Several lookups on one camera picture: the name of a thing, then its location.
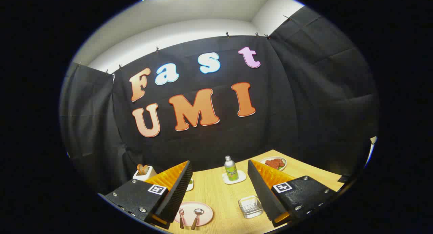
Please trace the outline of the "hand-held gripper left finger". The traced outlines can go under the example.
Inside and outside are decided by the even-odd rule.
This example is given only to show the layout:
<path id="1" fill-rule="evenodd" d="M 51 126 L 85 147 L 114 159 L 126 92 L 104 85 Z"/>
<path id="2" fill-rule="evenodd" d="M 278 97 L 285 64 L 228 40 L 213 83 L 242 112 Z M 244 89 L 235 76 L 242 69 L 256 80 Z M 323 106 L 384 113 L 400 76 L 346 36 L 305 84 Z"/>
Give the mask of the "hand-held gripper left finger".
<path id="1" fill-rule="evenodd" d="M 191 161 L 185 161 L 147 180 L 129 180 L 104 200 L 139 221 L 168 229 L 192 176 Z"/>

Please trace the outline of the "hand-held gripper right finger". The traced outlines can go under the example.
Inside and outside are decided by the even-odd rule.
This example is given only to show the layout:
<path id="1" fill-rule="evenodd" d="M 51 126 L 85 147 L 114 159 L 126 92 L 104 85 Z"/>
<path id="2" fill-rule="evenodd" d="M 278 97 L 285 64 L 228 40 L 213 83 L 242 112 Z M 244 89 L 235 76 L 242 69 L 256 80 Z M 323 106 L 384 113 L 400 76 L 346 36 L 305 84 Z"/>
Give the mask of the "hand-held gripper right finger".
<path id="1" fill-rule="evenodd" d="M 308 218 L 337 194 L 310 176 L 294 178 L 255 160 L 248 161 L 248 176 L 274 227 Z"/>

